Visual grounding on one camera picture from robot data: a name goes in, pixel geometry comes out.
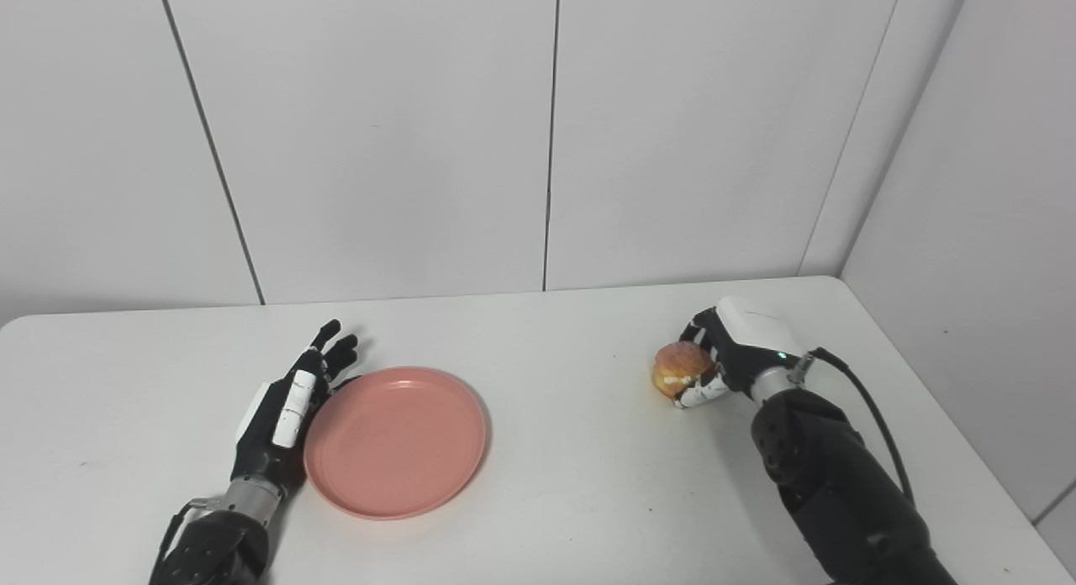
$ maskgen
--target table surface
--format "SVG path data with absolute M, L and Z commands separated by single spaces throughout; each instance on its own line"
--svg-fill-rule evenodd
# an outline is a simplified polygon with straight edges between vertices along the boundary
M 654 352 L 724 295 L 782 314 L 805 347 L 856 370 L 904 454 L 934 545 L 964 584 L 1072 584 L 1061 563 L 836 279 L 24 317 L 0 332 L 0 566 L 12 583 L 145 583 L 169 517 L 227 485 L 258 383 L 330 317 L 364 341 L 355 373 L 415 363 L 489 410 L 471 483 L 426 515 L 367 522 L 305 487 L 267 582 L 767 583 L 829 580 L 728 396 L 676 410 Z M 891 468 L 855 390 L 841 405 Z

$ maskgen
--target black cable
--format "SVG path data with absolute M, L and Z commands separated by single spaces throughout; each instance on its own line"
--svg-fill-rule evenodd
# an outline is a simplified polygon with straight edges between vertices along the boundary
M 165 530 L 165 537 L 160 540 L 160 548 L 157 551 L 157 561 L 153 562 L 153 572 L 150 573 L 151 585 L 158 582 L 157 577 L 159 575 L 157 573 L 160 571 L 160 567 L 165 563 L 165 554 L 167 554 L 168 548 L 172 546 L 172 540 L 175 539 L 175 532 L 180 529 L 180 526 L 183 525 L 183 520 L 186 519 L 187 513 L 192 508 L 194 508 L 194 504 L 188 501 L 183 505 L 183 509 L 172 516 L 172 520 L 168 523 L 168 528 Z
M 893 458 L 893 468 L 896 470 L 896 477 L 901 481 L 901 489 L 904 491 L 905 498 L 912 505 L 916 504 L 916 499 L 911 494 L 911 482 L 908 481 L 908 472 L 904 470 L 904 461 L 901 459 L 901 452 L 896 450 L 896 443 L 893 442 L 893 434 L 889 432 L 889 426 L 886 425 L 886 418 L 881 416 L 881 411 L 878 410 L 878 405 L 875 404 L 874 399 L 870 397 L 867 388 L 863 385 L 863 382 L 856 377 L 855 373 L 848 367 L 848 363 L 837 358 L 833 352 L 827 351 L 824 347 L 815 348 L 815 351 L 808 352 L 811 356 L 830 363 L 832 367 L 836 368 L 837 371 L 841 371 L 843 374 L 848 377 L 848 381 L 855 386 L 859 390 L 860 396 L 863 397 L 863 401 L 866 403 L 867 409 L 870 410 L 870 415 L 875 417 L 875 423 L 878 424 L 878 429 L 881 431 L 881 437 L 886 441 L 886 446 L 889 447 L 889 454 Z

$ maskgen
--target cable connector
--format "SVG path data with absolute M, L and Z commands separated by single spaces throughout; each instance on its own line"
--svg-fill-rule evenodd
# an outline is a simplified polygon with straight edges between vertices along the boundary
M 807 380 L 807 371 L 810 369 L 811 363 L 815 363 L 813 354 L 808 352 L 808 354 L 801 356 L 796 366 L 792 367 L 792 370 L 789 371 L 789 382 L 797 388 L 802 388 L 804 382 Z

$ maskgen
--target robotic hand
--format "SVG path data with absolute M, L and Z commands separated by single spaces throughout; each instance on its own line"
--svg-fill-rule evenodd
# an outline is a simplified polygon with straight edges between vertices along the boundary
M 695 341 L 717 358 L 676 405 L 694 406 L 726 390 L 756 402 L 751 437 L 766 474 L 831 577 L 850 585 L 957 585 L 931 548 L 881 413 L 841 359 L 825 348 L 803 352 L 780 317 L 746 298 L 723 298 L 695 314 L 680 341 Z M 830 362 L 860 390 L 903 491 L 841 409 L 803 388 L 815 359 Z
M 328 322 L 284 377 L 258 389 L 239 430 L 227 493 L 194 499 L 173 516 L 150 585 L 253 585 L 265 573 L 269 520 L 306 477 L 302 446 L 310 424 L 336 390 L 332 381 L 358 358 L 355 336 L 342 337 L 323 354 L 339 331 L 338 320 Z M 166 558 L 190 509 L 209 513 L 183 529 Z

